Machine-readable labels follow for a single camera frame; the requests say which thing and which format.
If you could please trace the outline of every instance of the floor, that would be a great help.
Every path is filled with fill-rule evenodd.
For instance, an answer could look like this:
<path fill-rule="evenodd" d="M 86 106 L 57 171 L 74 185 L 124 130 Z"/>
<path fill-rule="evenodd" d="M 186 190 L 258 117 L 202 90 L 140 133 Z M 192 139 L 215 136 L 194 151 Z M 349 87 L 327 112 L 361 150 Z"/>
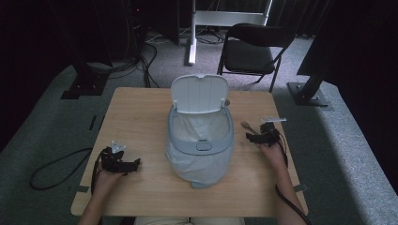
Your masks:
<path fill-rule="evenodd" d="M 198 43 L 196 64 L 187 66 L 189 45 L 177 46 L 155 38 L 145 45 L 151 86 L 169 88 L 173 80 L 186 74 L 214 74 L 221 44 Z M 357 123 L 336 86 L 322 83 L 320 91 L 327 108 L 298 106 L 287 83 L 305 83 L 297 70 L 311 46 L 310 38 L 297 37 L 284 54 L 280 74 L 272 92 L 280 117 L 286 117 L 283 130 L 291 149 L 298 177 L 310 189 L 304 192 L 313 224 L 395 224 L 398 199 L 380 169 Z M 93 67 L 104 68 L 93 64 Z M 76 224 L 69 211 L 85 163 L 64 183 L 48 190 L 29 187 L 32 173 L 41 165 L 73 151 L 92 147 L 117 87 L 144 87 L 142 67 L 111 74 L 101 96 L 60 99 L 76 74 L 67 67 L 56 76 L 35 109 L 0 155 L 0 224 Z M 256 77 L 224 76 L 231 90 L 267 91 L 270 77 L 253 84 Z M 34 184 L 45 187 L 69 175 L 84 153 L 40 171 Z M 118 224 L 120 217 L 104 217 L 104 224 Z M 273 218 L 245 218 L 248 225 L 275 224 Z"/>

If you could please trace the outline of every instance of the cable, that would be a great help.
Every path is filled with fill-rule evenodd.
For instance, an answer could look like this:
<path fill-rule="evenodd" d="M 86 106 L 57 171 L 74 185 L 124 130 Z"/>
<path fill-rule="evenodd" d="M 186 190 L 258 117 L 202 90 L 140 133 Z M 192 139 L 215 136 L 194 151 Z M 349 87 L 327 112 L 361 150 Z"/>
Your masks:
<path fill-rule="evenodd" d="M 268 132 L 274 137 L 276 138 L 273 133 L 268 130 Z M 288 160 L 287 160 L 287 153 L 286 153 L 286 139 L 284 138 L 284 136 L 279 133 L 279 137 L 281 137 L 283 139 L 283 144 L 281 144 L 279 141 L 277 141 L 278 145 L 281 147 L 281 151 L 283 153 L 283 159 L 284 159 L 284 163 L 286 164 L 286 169 L 288 167 Z M 311 225 L 311 221 L 304 215 L 303 212 L 301 212 L 301 210 L 292 202 L 290 202 L 286 197 L 284 197 L 284 195 L 279 191 L 278 189 L 278 185 L 275 185 L 275 190 L 276 193 L 278 194 L 278 196 L 287 204 L 290 206 L 290 208 L 292 208 L 303 220 L 307 225 Z"/>
<path fill-rule="evenodd" d="M 129 26 L 128 12 L 127 12 L 127 8 L 126 8 L 126 6 L 124 4 L 124 0 L 121 0 L 121 2 L 122 2 L 122 6 L 123 6 L 123 11 L 124 11 L 124 14 L 125 14 L 126 27 L 127 27 L 127 47 L 126 47 L 124 58 L 123 58 L 124 60 L 126 60 L 127 52 L 129 51 L 129 48 L 130 48 L 130 26 Z"/>
<path fill-rule="evenodd" d="M 35 189 L 35 190 L 47 190 L 47 189 L 55 188 L 55 187 L 61 185 L 61 184 L 64 183 L 68 178 L 70 178 L 70 177 L 77 171 L 77 169 L 79 169 L 79 167 L 83 164 L 83 162 L 91 155 L 91 151 L 92 151 L 92 150 L 93 150 L 93 148 L 84 148 L 84 149 L 81 149 L 81 150 L 77 150 L 77 151 L 75 151 L 75 152 L 72 152 L 72 153 L 70 153 L 70 154 L 64 156 L 64 157 L 61 157 L 61 158 L 59 158 L 59 159 L 50 161 L 50 162 L 48 162 L 48 163 L 46 163 L 46 164 L 44 164 L 44 165 L 38 167 L 38 168 L 32 173 L 32 175 L 30 176 L 30 179 L 29 179 L 29 186 L 30 186 L 32 189 Z M 40 172 L 41 170 L 45 169 L 46 167 L 48 167 L 48 166 L 50 166 L 50 165 L 52 165 L 52 164 L 55 164 L 56 162 L 58 162 L 58 161 L 60 161 L 60 160 L 62 160 L 62 159 L 64 159 L 64 158 L 68 158 L 68 157 L 70 157 L 70 156 L 72 156 L 72 155 L 74 155 L 74 154 L 78 154 L 78 153 L 81 153 L 81 152 L 84 152 L 84 151 L 89 151 L 89 152 L 84 156 L 84 158 L 79 162 L 79 164 L 73 169 L 73 171 L 72 171 L 67 177 L 65 177 L 64 179 L 62 179 L 60 182 L 58 182 L 58 183 L 56 183 L 56 184 L 54 184 L 54 185 L 47 186 L 47 187 L 38 187 L 38 186 L 34 185 L 35 176 L 36 176 L 36 174 L 37 174 L 38 172 Z"/>
<path fill-rule="evenodd" d="M 93 173 L 91 173 L 91 195 L 94 193 L 94 188 L 96 187 L 96 178 L 97 175 L 102 171 L 97 172 L 97 168 L 99 167 L 100 163 L 100 154 L 102 152 L 99 152 L 99 155 L 97 156 L 96 162 L 94 163 L 94 168 L 93 168 Z"/>
<path fill-rule="evenodd" d="M 99 67 L 90 66 L 90 68 L 96 74 L 104 75 L 104 74 L 110 74 L 110 73 L 114 73 L 114 72 L 121 72 L 121 71 L 130 70 L 132 68 L 135 68 L 139 61 L 140 61 L 139 59 L 138 60 L 137 59 L 131 59 L 125 65 L 122 65 L 122 66 L 119 66 L 119 67 L 99 68 Z"/>
<path fill-rule="evenodd" d="M 152 65 L 153 61 L 155 60 L 156 56 L 158 55 L 158 50 L 156 49 L 155 46 L 146 43 L 145 45 L 151 47 L 154 50 L 154 55 L 150 59 L 149 62 L 146 61 L 146 58 L 142 55 L 142 64 L 143 64 L 143 72 L 144 72 L 144 80 L 145 80 L 145 85 L 146 87 L 151 87 L 150 81 L 152 81 L 156 86 L 159 88 L 159 85 L 155 82 L 155 80 L 152 78 L 152 75 L 149 72 L 149 67 Z"/>
<path fill-rule="evenodd" d="M 275 190 L 276 190 L 276 193 L 278 194 L 278 196 L 279 196 L 286 204 L 288 204 L 288 205 L 289 205 L 289 206 L 302 218 L 302 220 L 304 220 L 304 222 L 305 222 L 307 225 L 311 225 L 311 224 L 312 224 L 311 221 L 304 215 L 303 212 L 301 212 L 301 210 L 298 209 L 298 207 L 297 207 L 295 204 L 293 204 L 293 203 L 290 202 L 288 199 L 286 199 L 286 197 L 284 197 L 284 195 L 279 191 L 277 185 L 275 185 Z"/>
<path fill-rule="evenodd" d="M 210 3 L 210 5 L 207 7 L 206 11 L 210 11 L 210 9 L 215 5 L 216 2 L 217 2 L 217 5 L 216 5 L 216 8 L 215 8 L 214 10 L 215 10 L 215 11 L 219 10 L 220 0 L 213 0 L 213 1 Z M 183 35 L 183 34 L 186 33 L 187 31 L 189 31 L 190 29 L 191 29 L 191 27 L 185 29 L 183 32 L 181 32 L 181 33 L 179 34 L 179 37 L 180 37 L 180 38 L 191 38 L 190 35 Z M 224 42 L 224 36 L 221 35 L 221 34 L 217 34 L 217 33 L 213 32 L 213 31 L 207 31 L 207 33 L 202 34 L 202 33 L 203 33 L 205 30 L 207 30 L 207 29 L 208 29 L 208 25 L 207 25 L 205 28 L 203 28 L 202 30 L 200 30 L 199 32 L 195 33 L 197 41 L 199 41 L 199 42 L 201 42 L 201 43 L 205 43 L 205 44 L 223 44 L 223 42 Z M 216 37 L 218 40 L 217 40 L 217 41 L 211 41 L 211 40 L 207 40 L 207 39 L 198 37 L 198 36 L 208 36 L 208 35 L 214 36 L 214 37 Z M 165 43 L 165 42 L 169 41 L 168 39 L 166 39 L 166 40 L 164 40 L 164 41 L 162 41 L 162 42 L 153 42 L 153 41 L 152 41 L 152 40 L 154 40 L 154 39 L 156 39 L 156 38 L 159 38 L 159 37 L 162 37 L 162 35 L 157 35 L 157 36 L 151 37 L 151 38 L 150 38 L 149 40 L 147 40 L 145 43 L 162 44 L 162 43 Z"/>
<path fill-rule="evenodd" d="M 156 35 L 156 36 L 154 36 L 154 37 L 146 37 L 146 38 L 149 38 L 149 40 L 146 40 L 145 43 L 149 43 L 149 44 L 162 44 L 162 43 L 166 43 L 166 42 L 169 41 L 169 39 L 166 39 L 166 40 L 164 40 L 164 41 L 162 41 L 162 42 L 155 42 L 155 41 L 152 41 L 152 40 L 155 40 L 156 38 L 160 38 L 160 37 L 163 37 L 163 35 Z"/>
<path fill-rule="evenodd" d="M 119 78 L 122 78 L 122 77 L 126 77 L 126 76 L 130 75 L 131 73 L 133 73 L 135 70 L 137 70 L 137 68 L 138 67 L 135 67 L 135 68 L 132 69 L 132 71 L 130 71 L 130 72 L 126 73 L 126 74 L 120 75 L 118 77 L 109 77 L 108 80 L 113 80 L 113 79 L 119 79 Z"/>

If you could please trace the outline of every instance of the trash can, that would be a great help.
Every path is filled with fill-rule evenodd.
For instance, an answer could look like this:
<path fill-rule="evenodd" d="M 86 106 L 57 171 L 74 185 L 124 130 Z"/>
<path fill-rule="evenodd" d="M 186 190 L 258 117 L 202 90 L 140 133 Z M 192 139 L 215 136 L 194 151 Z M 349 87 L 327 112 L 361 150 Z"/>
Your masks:
<path fill-rule="evenodd" d="M 172 84 L 166 157 L 194 188 L 208 188 L 228 171 L 235 143 L 228 89 L 220 75 L 187 75 Z"/>

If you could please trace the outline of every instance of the person's right hand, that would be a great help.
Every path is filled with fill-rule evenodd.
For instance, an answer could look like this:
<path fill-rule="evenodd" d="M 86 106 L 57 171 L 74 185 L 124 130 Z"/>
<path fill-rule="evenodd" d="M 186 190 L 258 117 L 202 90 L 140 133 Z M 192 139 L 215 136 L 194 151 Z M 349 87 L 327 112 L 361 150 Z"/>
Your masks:
<path fill-rule="evenodd" d="M 277 143 L 274 143 L 271 147 L 268 147 L 266 144 L 259 144 L 259 143 L 257 143 L 256 146 L 266 156 L 272 169 L 274 169 L 275 171 L 286 170 L 283 151 Z"/>

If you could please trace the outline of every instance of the chair backrest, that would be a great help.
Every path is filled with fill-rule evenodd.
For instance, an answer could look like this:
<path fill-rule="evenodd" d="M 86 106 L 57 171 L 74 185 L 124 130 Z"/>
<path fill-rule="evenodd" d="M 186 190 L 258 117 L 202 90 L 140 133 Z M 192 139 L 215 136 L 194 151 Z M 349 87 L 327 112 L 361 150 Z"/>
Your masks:
<path fill-rule="evenodd" d="M 283 27 L 238 23 L 229 28 L 225 35 L 225 41 L 228 38 L 238 38 L 260 47 L 287 48 L 294 40 L 295 33 Z"/>

